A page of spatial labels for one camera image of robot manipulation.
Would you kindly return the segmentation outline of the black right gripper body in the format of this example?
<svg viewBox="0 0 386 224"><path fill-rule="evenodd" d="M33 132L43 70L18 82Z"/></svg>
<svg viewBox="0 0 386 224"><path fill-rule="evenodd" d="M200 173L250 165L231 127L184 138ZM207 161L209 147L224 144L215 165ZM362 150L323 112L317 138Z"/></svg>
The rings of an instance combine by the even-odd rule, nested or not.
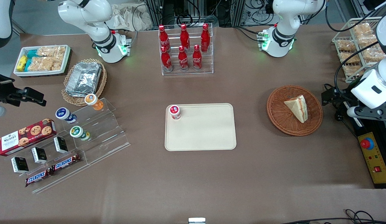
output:
<svg viewBox="0 0 386 224"><path fill-rule="evenodd" d="M0 102L5 101L8 96L16 93L15 79L0 74Z"/></svg>

